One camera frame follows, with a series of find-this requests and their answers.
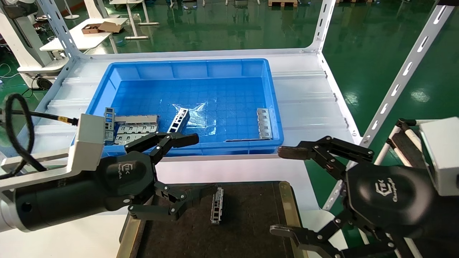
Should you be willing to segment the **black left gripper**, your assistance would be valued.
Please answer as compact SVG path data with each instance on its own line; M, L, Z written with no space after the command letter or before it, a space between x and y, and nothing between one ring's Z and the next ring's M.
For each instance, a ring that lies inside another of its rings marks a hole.
M200 204L202 198L217 192L217 185L180 190L162 182L155 182L154 165L172 148L182 148L199 143L199 136L181 133L150 133L124 146L127 154L103 157L95 170L107 211L116 211L128 205L133 219L147 221L177 221L187 209ZM151 149L148 155L143 152ZM144 201L147 193L154 189L154 196L169 201L168 207L137 204Z

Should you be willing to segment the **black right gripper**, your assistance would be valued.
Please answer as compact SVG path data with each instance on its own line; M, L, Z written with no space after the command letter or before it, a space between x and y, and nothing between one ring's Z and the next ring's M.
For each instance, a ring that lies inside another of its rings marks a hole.
M346 172L346 166L337 157L357 163L372 162L374 152L333 137L301 141L295 147L280 146L278 156L311 159L334 179L345 179L347 184L353 211L343 210L319 232L281 224L270 226L272 235L291 238L300 250L316 252L322 258L376 258L396 250L386 233L410 238L437 238L443 234L442 202L426 169L358 164ZM330 238L348 223L362 231L369 230L377 241L338 250Z

